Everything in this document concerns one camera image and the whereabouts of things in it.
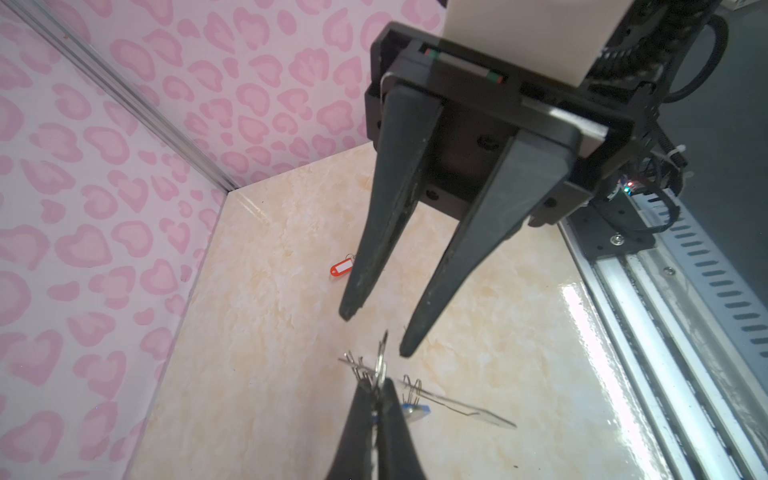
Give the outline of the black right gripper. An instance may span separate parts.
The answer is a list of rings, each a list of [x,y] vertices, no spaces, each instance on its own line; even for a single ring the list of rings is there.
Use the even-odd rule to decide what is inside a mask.
[[[349,321],[418,202],[462,219],[399,346],[411,357],[467,277],[527,220],[554,224],[629,157],[639,123],[621,103],[392,22],[370,49],[370,204],[339,307]]]

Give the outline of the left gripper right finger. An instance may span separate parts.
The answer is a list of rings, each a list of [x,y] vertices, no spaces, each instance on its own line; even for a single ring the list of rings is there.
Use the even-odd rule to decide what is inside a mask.
[[[387,378],[375,403],[379,480],[426,480],[394,383]]]

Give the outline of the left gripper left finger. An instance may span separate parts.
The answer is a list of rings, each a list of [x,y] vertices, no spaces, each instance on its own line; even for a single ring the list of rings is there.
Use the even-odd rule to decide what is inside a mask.
[[[327,480],[370,480],[374,427],[374,396],[370,382],[360,380]]]

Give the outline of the key with blue tag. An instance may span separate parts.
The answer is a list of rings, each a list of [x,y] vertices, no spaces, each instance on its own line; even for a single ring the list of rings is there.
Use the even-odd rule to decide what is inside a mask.
[[[424,404],[402,403],[401,410],[407,423],[422,420],[431,413],[430,407]]]

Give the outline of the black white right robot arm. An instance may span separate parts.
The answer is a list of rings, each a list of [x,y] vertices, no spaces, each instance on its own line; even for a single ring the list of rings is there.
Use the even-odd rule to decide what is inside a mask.
[[[458,222],[399,347],[419,348],[469,275],[521,227],[553,225],[674,163],[651,156],[657,97],[577,88],[460,44],[388,23],[370,49],[366,126],[376,151],[356,261],[339,313],[371,295],[419,203]]]

